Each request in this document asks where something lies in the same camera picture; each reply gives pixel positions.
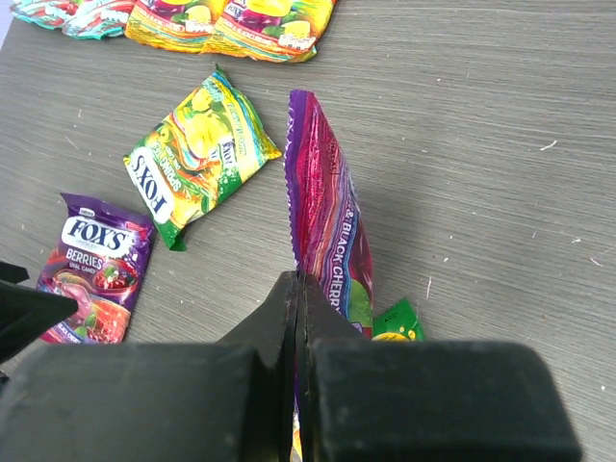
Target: magenta candy packet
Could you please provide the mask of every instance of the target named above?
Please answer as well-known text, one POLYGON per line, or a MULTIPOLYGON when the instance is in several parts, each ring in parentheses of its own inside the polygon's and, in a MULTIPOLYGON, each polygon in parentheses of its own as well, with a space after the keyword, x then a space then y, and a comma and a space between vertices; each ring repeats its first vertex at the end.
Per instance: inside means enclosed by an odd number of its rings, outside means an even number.
POLYGON ((108 202, 61 194, 68 206, 37 289, 77 300, 77 313, 42 335, 50 343, 122 341, 154 240, 150 218, 108 202))
POLYGON ((347 161, 319 101, 293 90, 285 154, 297 267, 336 311, 372 337, 372 256, 347 161))

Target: yellow candy packet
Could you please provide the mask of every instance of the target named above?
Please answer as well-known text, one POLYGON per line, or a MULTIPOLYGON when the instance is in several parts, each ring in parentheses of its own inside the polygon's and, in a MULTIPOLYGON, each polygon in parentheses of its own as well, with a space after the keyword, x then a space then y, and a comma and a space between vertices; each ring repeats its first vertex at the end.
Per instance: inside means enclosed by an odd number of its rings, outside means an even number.
POLYGON ((281 153, 250 101, 217 67, 124 156, 133 183, 167 247, 281 153))
POLYGON ((204 53, 300 63, 317 54, 336 0, 229 0, 204 53))
POLYGON ((137 0, 126 37, 171 51, 200 53, 228 0, 137 0))

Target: purple candy packet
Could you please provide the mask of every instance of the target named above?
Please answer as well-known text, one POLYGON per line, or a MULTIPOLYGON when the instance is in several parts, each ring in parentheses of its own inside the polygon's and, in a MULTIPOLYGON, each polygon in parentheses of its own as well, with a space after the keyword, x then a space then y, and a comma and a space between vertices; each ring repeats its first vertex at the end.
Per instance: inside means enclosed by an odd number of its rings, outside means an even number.
POLYGON ((37 289, 70 296, 79 308, 41 338, 50 343, 119 343, 145 276, 154 225, 144 215, 99 199, 61 196, 68 218, 37 289))

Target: candy wrapper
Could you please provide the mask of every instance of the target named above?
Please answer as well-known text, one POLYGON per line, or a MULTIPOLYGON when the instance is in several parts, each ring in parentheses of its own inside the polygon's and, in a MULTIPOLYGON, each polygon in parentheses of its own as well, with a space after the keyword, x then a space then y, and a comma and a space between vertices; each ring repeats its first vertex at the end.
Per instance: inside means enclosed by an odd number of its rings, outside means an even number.
POLYGON ((200 53, 228 0, 138 0, 126 37, 172 51, 200 53))
POLYGON ((317 54, 336 0, 229 0, 204 53, 299 63, 317 54))
POLYGON ((135 0, 87 0, 63 25, 74 39, 102 39, 124 35, 135 0))
POLYGON ((422 323, 406 298, 374 320, 373 333, 373 340, 393 342, 425 340, 422 323))
POLYGON ((280 156, 248 99, 220 69, 208 77, 124 157, 165 244, 178 239, 280 156))
POLYGON ((135 0, 13 0, 13 15, 46 29, 62 28, 74 39, 124 34, 135 0))
POLYGON ((51 343, 116 344, 135 308, 154 239, 151 220, 102 200, 66 194, 58 245, 37 289, 77 300, 77 313, 43 334, 51 343))
POLYGON ((372 256, 347 162, 313 93, 292 91, 289 106, 285 172, 297 266, 371 338, 372 256))

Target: gray wooden surface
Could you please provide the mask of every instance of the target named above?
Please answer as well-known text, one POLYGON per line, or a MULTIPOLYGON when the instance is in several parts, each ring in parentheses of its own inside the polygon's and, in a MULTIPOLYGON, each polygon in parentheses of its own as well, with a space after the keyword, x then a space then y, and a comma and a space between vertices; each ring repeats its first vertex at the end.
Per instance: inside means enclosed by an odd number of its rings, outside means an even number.
MULTIPOLYGON (((289 90, 314 90, 352 166, 377 312, 408 296, 431 338, 536 348, 587 460, 616 460, 615 19, 611 0, 342 0, 320 54, 296 65, 14 21, 0 258, 36 278, 60 191, 144 211, 121 156, 215 59, 283 148, 289 90)), ((215 341, 292 266, 282 163, 191 226, 188 246, 157 245, 129 341, 215 341)))

